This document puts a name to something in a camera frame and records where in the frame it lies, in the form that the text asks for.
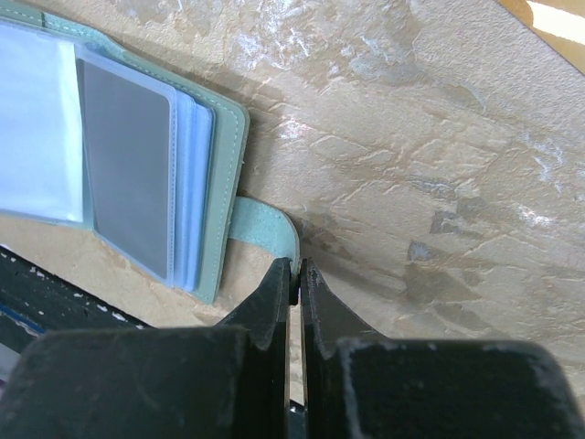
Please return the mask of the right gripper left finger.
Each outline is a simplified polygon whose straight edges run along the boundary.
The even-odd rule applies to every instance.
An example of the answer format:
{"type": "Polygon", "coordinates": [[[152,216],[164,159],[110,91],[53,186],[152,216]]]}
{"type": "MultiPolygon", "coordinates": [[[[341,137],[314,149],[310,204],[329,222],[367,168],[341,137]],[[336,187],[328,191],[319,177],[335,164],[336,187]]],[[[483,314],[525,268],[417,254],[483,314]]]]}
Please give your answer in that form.
{"type": "Polygon", "coordinates": [[[284,438],[290,263],[212,327],[69,330],[32,343],[4,438],[284,438]]]}

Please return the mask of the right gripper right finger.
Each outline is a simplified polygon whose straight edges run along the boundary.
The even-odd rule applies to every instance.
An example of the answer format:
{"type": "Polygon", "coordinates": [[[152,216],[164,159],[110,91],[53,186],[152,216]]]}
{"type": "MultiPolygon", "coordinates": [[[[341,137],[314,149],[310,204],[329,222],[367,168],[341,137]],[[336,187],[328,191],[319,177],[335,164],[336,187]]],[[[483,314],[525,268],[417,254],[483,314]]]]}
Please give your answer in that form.
{"type": "Polygon", "coordinates": [[[537,344],[386,337],[300,276],[304,405],[311,438],[581,438],[584,420],[537,344]]]}

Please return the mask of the sage green card holder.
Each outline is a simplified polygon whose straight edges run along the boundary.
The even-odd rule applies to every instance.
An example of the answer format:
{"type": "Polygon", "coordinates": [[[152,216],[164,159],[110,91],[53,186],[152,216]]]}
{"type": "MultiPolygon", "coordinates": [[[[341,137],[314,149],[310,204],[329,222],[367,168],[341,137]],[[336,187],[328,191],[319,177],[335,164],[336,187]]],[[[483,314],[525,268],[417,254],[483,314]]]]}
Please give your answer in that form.
{"type": "Polygon", "coordinates": [[[238,195],[236,102],[100,31],[1,4],[1,210],[92,231],[170,287],[215,300],[228,240],[300,271],[280,210],[238,195]]]}

